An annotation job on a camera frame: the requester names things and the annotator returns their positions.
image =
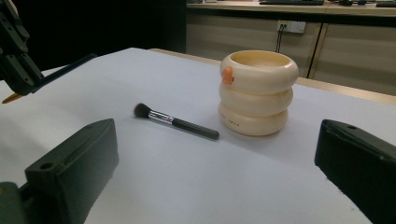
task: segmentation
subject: wall socket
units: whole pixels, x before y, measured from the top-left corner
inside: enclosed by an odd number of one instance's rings
[[[280,26],[283,25],[283,32],[298,33],[302,34],[305,30],[305,21],[277,21],[276,30],[280,30]]]

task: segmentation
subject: cream-colored ribbed container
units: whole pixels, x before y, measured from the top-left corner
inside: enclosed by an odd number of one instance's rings
[[[220,65],[219,117],[231,130],[253,136],[276,133],[288,120],[291,86],[299,69],[291,58],[265,50],[243,50]]]

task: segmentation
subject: brush bristles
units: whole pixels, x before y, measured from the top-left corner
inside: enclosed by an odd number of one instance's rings
[[[148,119],[149,118],[149,112],[151,111],[151,109],[146,106],[145,104],[138,104],[135,108],[134,108],[134,115],[137,118],[145,118]]]

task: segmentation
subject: orange marking on container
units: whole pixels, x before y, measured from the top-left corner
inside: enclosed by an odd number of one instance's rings
[[[221,72],[222,75],[222,82],[226,85],[233,84],[233,69],[231,67],[226,67]]]

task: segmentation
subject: white table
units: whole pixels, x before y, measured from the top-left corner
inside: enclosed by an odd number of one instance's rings
[[[370,223],[314,164],[323,119],[396,145],[396,106],[294,85],[284,129],[248,137],[218,117],[219,67],[143,49],[96,58],[0,106],[0,181],[83,126],[113,118],[120,164],[87,224]],[[2,82],[0,95],[10,89]],[[218,141],[136,119],[134,106],[220,132]]]

